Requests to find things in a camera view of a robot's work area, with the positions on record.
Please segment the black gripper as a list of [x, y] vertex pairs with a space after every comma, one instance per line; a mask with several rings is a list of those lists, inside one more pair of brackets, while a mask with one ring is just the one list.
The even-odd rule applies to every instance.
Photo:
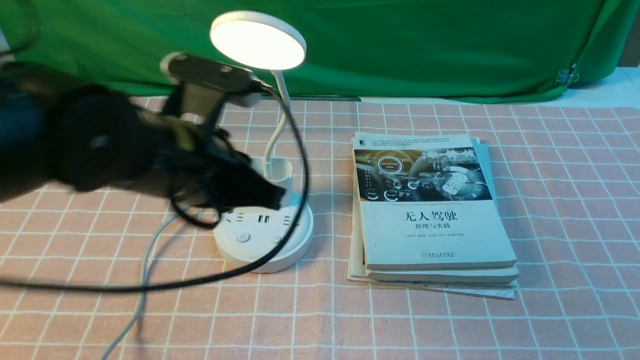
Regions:
[[158, 132], [158, 151], [145, 171], [147, 196], [210, 207], [210, 191], [222, 208], [281, 208], [286, 190], [250, 168], [250, 157], [231, 144], [226, 130], [215, 126], [206, 145], [203, 128], [179, 117], [146, 112], [145, 125]]

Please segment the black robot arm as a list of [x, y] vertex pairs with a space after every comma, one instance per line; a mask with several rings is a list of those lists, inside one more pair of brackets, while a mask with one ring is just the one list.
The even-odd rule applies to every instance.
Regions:
[[57, 182], [112, 187], [175, 205], [277, 210], [286, 194], [217, 126], [154, 112], [43, 64], [1, 66], [1, 201]]

